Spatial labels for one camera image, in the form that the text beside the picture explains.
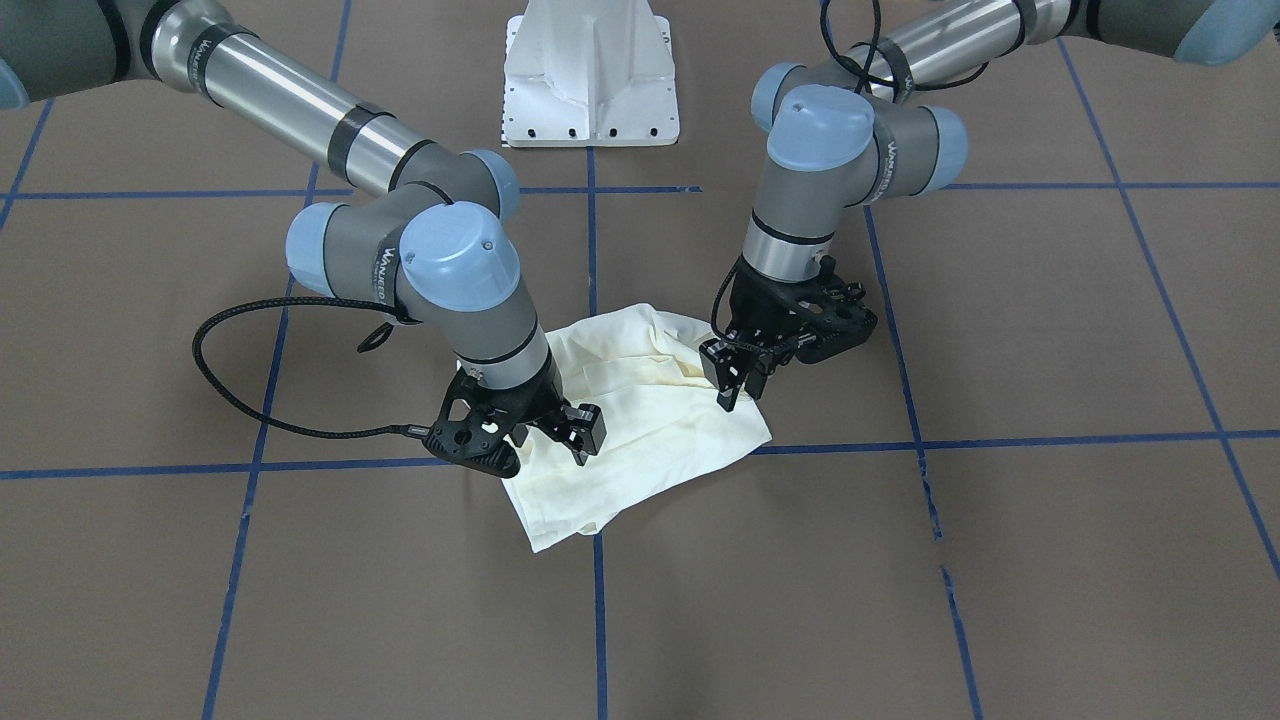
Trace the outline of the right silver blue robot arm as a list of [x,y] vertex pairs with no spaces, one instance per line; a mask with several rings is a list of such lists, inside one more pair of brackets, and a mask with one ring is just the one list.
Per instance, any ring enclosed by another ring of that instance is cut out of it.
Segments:
[[[488,150],[453,152],[244,27],[220,1],[5,1],[3,109],[150,79],[228,110],[361,193],[306,205],[285,233],[301,296],[220,311],[195,333],[206,382],[265,425],[319,439],[399,436],[493,477],[521,468],[536,430],[585,464],[605,441],[603,411],[566,397],[561,372],[506,223],[521,188]],[[252,407],[214,374],[204,346],[233,316],[330,306],[381,315],[360,345],[435,325],[456,361],[426,424],[324,430]]]

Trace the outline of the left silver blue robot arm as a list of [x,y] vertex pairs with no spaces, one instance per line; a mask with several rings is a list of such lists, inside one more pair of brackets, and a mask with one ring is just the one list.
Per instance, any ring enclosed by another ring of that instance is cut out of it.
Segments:
[[913,96],[969,83],[992,60],[1064,35],[1219,67],[1260,44],[1277,14],[1275,1],[947,1],[838,50],[822,3],[828,61],[778,64],[753,91],[762,179],[717,295],[730,322],[699,348],[719,406],[759,398],[777,368],[822,363],[874,332],[864,287],[836,274],[829,251],[842,211],[943,188],[968,158],[963,120]]

